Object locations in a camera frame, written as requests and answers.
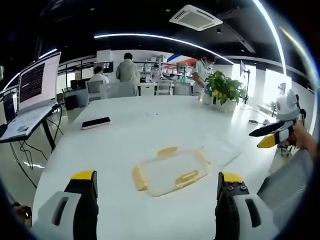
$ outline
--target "green leaves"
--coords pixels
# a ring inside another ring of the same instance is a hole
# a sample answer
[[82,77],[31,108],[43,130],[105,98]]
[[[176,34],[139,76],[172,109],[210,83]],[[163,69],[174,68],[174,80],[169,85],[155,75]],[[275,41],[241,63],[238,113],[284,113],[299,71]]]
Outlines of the green leaves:
[[247,93],[242,89],[242,83],[225,76],[221,71],[209,74],[207,79],[207,92],[220,100],[223,105],[228,99],[239,103],[240,98],[245,98]]

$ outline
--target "clear plastic container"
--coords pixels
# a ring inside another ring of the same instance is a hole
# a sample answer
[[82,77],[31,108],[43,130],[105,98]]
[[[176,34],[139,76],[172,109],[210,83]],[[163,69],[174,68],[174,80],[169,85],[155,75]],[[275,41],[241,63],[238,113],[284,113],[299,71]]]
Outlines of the clear plastic container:
[[158,197],[200,180],[209,173],[209,165],[200,150],[169,147],[134,167],[132,177],[138,191]]

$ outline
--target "laptop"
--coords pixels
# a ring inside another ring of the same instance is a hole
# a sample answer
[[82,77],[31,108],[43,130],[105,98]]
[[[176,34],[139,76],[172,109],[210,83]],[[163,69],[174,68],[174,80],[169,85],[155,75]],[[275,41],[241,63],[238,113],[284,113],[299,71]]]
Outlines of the laptop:
[[56,87],[61,52],[23,69],[19,76],[17,116],[0,141],[28,136],[57,104]]

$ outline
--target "floor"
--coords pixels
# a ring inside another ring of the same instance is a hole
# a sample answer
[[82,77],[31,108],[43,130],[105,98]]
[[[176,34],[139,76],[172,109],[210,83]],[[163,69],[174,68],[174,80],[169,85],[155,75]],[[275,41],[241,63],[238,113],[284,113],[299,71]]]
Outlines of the floor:
[[[62,132],[65,132],[68,129],[68,126],[77,118],[82,110],[83,108],[77,108],[74,110],[62,111],[62,118],[60,123],[60,129],[62,130]],[[55,123],[58,123],[59,117],[60,112],[57,112],[49,119]],[[51,134],[54,136],[57,127],[50,122],[48,124]],[[58,132],[55,142],[58,143],[61,137],[61,133]],[[38,127],[31,135],[30,139],[26,142],[28,145],[41,150],[46,158],[49,159],[51,155],[51,147],[47,141],[47,138],[45,137],[42,126]],[[47,160],[44,158],[43,154],[40,151],[32,149],[28,146],[24,146],[25,150],[28,151],[22,152],[20,150],[21,145],[19,142],[14,142],[12,146],[16,153],[17,159],[23,166],[26,174],[28,174],[34,184],[37,185],[40,180],[40,176],[46,166]],[[281,151],[278,151],[278,153],[275,155],[271,168],[269,170],[269,174],[274,173],[290,160],[290,155],[288,157],[283,157],[280,153]],[[15,198],[16,201],[32,207],[36,188],[23,174],[18,163],[16,162],[15,156],[9,143],[0,144],[0,159],[0,176],[7,190]],[[33,162],[33,169],[30,169],[30,165],[32,165],[31,160]]]

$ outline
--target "ceiling air conditioner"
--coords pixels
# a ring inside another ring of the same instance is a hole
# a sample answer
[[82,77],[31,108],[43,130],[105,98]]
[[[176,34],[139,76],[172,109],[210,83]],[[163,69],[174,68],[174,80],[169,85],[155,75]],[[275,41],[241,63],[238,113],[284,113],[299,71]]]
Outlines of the ceiling air conditioner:
[[185,5],[169,22],[202,31],[223,22],[212,14],[192,5]]

